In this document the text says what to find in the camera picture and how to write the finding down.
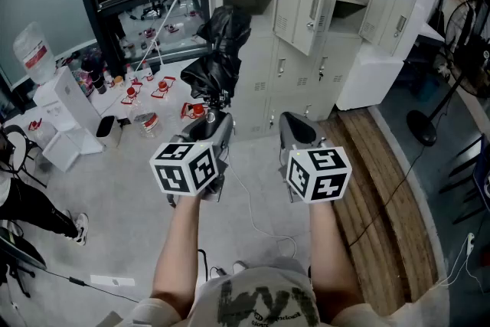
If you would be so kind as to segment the stack of wooden planks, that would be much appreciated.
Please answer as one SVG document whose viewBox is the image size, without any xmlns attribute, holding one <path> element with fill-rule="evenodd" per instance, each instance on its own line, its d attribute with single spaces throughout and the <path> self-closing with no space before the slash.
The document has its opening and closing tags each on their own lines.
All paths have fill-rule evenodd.
<svg viewBox="0 0 490 327">
<path fill-rule="evenodd" d="M 352 166 L 345 196 L 333 207 L 362 295 L 388 316 L 416 302 L 439 276 L 423 216 L 368 110 L 340 112 L 319 125 Z"/>
</svg>

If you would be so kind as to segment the black thermos flask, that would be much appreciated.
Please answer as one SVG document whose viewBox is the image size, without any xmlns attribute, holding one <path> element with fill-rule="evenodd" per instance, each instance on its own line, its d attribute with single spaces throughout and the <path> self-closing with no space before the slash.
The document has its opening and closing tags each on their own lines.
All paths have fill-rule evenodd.
<svg viewBox="0 0 490 327">
<path fill-rule="evenodd" d="M 96 88 L 100 95 L 106 92 L 105 79 L 97 70 L 92 70 L 90 72 L 90 77 L 92 79 L 93 86 Z"/>
</svg>

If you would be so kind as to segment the black topped waste bin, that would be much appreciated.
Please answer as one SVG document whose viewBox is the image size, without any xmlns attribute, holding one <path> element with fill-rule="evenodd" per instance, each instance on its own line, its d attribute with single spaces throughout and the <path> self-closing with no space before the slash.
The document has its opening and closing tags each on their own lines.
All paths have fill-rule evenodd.
<svg viewBox="0 0 490 327">
<path fill-rule="evenodd" d="M 122 131 L 123 129 L 115 116 L 105 116 L 100 121 L 96 137 L 108 149 L 115 149 L 119 145 Z"/>
</svg>

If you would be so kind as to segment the grey locker door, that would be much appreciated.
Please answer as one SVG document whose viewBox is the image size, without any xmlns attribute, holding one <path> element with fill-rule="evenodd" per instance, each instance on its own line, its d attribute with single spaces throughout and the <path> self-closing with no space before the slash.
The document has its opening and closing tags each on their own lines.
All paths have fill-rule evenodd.
<svg viewBox="0 0 490 327">
<path fill-rule="evenodd" d="M 393 56 L 416 0 L 369 0 L 359 35 Z"/>
<path fill-rule="evenodd" d="M 275 0 L 273 33 L 309 56 L 324 0 Z"/>
</svg>

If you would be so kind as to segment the person's left forearm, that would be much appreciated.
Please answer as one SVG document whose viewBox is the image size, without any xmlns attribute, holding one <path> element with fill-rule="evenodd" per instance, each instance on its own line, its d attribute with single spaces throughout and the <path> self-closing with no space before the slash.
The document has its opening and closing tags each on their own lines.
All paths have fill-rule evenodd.
<svg viewBox="0 0 490 327">
<path fill-rule="evenodd" d="M 159 255 L 151 297 L 169 304 L 183 319 L 194 303 L 198 281 L 198 228 L 201 198 L 181 196 Z"/>
</svg>

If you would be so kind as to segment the black equipment stand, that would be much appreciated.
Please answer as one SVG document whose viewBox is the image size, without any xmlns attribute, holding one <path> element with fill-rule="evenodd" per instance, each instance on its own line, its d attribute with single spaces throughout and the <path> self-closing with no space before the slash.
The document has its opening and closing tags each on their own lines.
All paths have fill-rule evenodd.
<svg viewBox="0 0 490 327">
<path fill-rule="evenodd" d="M 30 298 L 25 289 L 20 272 L 35 278 L 34 271 L 26 269 L 25 264 L 39 270 L 46 270 L 47 265 L 35 247 L 23 237 L 19 237 L 5 227 L 0 227 L 0 262 L 7 266 L 8 275 L 16 280 L 21 292 Z"/>
</svg>

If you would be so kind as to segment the black standing fan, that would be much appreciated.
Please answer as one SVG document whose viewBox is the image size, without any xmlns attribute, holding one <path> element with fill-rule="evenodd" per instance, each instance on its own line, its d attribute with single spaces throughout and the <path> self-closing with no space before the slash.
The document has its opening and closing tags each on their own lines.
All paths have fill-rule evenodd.
<svg viewBox="0 0 490 327">
<path fill-rule="evenodd" d="M 419 110 L 407 114 L 407 125 L 422 145 L 437 140 L 436 116 L 449 104 L 458 87 L 476 97 L 490 97 L 490 28 L 486 27 L 490 6 L 482 0 L 466 0 L 449 17 L 442 47 L 433 55 L 433 70 L 445 80 L 454 80 L 437 107 L 426 115 Z"/>
</svg>

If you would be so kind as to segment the cluster of red-capped plastic bottles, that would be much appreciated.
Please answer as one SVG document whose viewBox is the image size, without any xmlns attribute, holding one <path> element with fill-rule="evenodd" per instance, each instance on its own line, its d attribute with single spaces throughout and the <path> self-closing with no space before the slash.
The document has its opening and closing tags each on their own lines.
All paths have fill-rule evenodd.
<svg viewBox="0 0 490 327">
<path fill-rule="evenodd" d="M 191 98 L 190 87 L 179 74 L 179 69 L 152 74 L 145 62 L 141 71 L 127 77 L 122 92 L 104 113 L 133 124 L 144 137 L 180 133 L 192 120 L 204 117 L 208 105 Z"/>
</svg>

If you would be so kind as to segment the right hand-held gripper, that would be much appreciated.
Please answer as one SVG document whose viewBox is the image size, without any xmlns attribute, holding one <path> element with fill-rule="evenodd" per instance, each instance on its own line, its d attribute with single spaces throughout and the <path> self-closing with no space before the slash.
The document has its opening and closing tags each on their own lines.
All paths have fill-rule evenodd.
<svg viewBox="0 0 490 327">
<path fill-rule="evenodd" d="M 284 112 L 279 118 L 279 172 L 292 203 L 315 204 L 343 198 L 351 163 L 343 147 L 334 146 L 325 130 L 305 116 Z"/>
</svg>

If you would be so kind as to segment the black round chair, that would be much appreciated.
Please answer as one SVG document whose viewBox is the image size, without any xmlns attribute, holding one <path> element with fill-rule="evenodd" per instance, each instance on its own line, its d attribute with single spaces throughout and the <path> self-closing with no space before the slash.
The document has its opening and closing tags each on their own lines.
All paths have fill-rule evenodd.
<svg viewBox="0 0 490 327">
<path fill-rule="evenodd" d="M 6 152 L 9 157 L 3 161 L 6 165 L 6 169 L 0 167 L 3 172 L 10 173 L 14 176 L 18 176 L 19 172 L 23 172 L 30 179 L 37 182 L 42 187 L 46 188 L 46 184 L 31 175 L 26 167 L 26 159 L 30 159 L 34 162 L 29 153 L 32 149 L 39 149 L 40 146 L 30 140 L 24 130 L 17 125 L 2 126 L 0 127 L 0 136 L 2 136 L 6 142 Z"/>
</svg>

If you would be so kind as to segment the white low cabinet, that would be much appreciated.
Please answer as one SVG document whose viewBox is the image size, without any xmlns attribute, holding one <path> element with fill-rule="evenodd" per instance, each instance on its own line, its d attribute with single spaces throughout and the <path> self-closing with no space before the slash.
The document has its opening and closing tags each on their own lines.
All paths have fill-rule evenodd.
<svg viewBox="0 0 490 327">
<path fill-rule="evenodd" d="M 361 45 L 337 99 L 339 110 L 380 104 L 403 67 L 403 59 L 390 56 L 367 42 Z"/>
</svg>

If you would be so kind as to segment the clear water jug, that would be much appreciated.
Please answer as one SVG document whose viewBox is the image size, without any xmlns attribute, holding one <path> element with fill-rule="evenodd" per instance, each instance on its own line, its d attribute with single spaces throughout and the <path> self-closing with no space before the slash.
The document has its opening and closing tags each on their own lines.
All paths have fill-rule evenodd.
<svg viewBox="0 0 490 327">
<path fill-rule="evenodd" d="M 41 26 L 33 21 L 14 40 L 13 51 L 27 75 L 37 85 L 51 80 L 56 72 L 53 52 Z"/>
</svg>

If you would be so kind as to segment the floral patterned bag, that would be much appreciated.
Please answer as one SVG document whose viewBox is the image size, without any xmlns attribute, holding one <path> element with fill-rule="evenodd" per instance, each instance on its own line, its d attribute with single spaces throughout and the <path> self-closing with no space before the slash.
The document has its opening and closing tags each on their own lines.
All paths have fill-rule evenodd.
<svg viewBox="0 0 490 327">
<path fill-rule="evenodd" d="M 90 74 L 81 68 L 73 70 L 72 74 L 85 96 L 89 97 L 94 90 L 94 85 Z"/>
</svg>

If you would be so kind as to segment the grey metal locker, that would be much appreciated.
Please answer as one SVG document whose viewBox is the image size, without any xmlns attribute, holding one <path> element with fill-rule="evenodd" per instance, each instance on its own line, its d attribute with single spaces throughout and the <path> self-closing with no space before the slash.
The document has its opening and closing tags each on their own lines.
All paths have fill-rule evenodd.
<svg viewBox="0 0 490 327">
<path fill-rule="evenodd" d="M 251 36 L 240 50 L 242 66 L 231 106 L 238 139 L 277 133 L 285 111 L 313 120 L 328 117 L 361 45 L 369 43 L 359 35 L 369 0 L 324 0 L 309 56 L 273 33 L 274 1 L 211 0 L 251 15 Z"/>
</svg>

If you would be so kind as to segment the person's grey shorts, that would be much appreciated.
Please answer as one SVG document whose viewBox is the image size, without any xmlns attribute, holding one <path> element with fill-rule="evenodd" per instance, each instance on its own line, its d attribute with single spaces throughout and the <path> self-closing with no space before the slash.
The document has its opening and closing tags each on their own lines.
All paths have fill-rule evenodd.
<svg viewBox="0 0 490 327">
<path fill-rule="evenodd" d="M 272 267 L 281 270 L 289 270 L 304 276 L 307 275 L 305 269 L 302 264 L 295 258 L 291 257 L 275 257 L 274 259 L 267 261 L 264 264 L 265 267 Z"/>
</svg>

